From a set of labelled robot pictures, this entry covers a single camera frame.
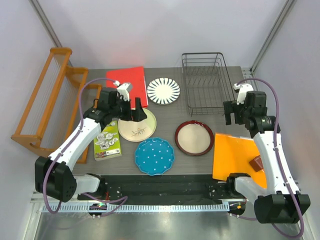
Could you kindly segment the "blue polka dot plate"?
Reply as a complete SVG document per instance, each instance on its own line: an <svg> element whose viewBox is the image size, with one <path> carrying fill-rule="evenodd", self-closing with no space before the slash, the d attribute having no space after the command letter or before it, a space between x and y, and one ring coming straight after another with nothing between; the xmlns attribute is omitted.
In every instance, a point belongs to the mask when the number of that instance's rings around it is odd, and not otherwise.
<svg viewBox="0 0 320 240"><path fill-rule="evenodd" d="M144 174L162 175L172 168L175 162L175 151L167 140L150 137L137 146L134 162Z"/></svg>

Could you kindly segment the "dark red rimmed plate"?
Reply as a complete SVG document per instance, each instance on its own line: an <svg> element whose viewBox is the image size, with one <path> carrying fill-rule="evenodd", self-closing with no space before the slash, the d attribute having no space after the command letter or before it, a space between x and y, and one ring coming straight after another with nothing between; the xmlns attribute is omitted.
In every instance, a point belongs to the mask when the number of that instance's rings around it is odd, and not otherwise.
<svg viewBox="0 0 320 240"><path fill-rule="evenodd" d="M197 120L181 123L174 133L176 146L189 156L207 154L213 148L214 140L215 136L211 128Z"/></svg>

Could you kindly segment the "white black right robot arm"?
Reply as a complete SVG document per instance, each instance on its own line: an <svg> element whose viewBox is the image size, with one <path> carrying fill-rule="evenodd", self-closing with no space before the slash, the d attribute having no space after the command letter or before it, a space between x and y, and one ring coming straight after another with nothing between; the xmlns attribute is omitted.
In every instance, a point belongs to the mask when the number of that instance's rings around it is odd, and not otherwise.
<svg viewBox="0 0 320 240"><path fill-rule="evenodd" d="M280 127L275 116L267 115L267 95L262 91L238 90L234 101L223 103L225 123L235 123L250 132L265 172L265 188L247 173L231 173L226 180L226 193L233 198L243 195L254 205L255 217L261 224L296 224L299 215L311 205L307 194L301 194L293 180L281 146Z"/></svg>

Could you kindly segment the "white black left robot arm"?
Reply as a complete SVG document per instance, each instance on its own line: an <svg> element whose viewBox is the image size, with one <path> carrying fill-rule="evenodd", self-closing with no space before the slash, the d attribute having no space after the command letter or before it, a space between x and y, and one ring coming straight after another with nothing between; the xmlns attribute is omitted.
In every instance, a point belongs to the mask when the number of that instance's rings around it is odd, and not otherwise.
<svg viewBox="0 0 320 240"><path fill-rule="evenodd" d="M140 98L131 108L132 85L123 83L117 88L104 87L96 106L83 113L79 125L65 142L48 157L35 161L35 190L44 197L68 202L73 195L89 193L100 200L107 192L103 179L94 174L74 176L72 171L87 146L114 119L141 122L147 118Z"/></svg>

